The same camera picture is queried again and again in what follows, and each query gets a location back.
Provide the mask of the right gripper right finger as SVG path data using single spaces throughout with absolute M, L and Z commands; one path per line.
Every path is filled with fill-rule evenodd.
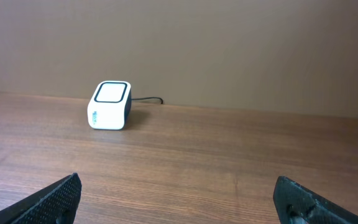
M 280 223 L 358 224 L 358 216 L 285 176 L 278 177 L 273 202 Z

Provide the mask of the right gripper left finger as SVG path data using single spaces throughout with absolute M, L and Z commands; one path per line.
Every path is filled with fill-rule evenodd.
M 0 211 L 0 224 L 73 224 L 81 198 L 77 173 Z

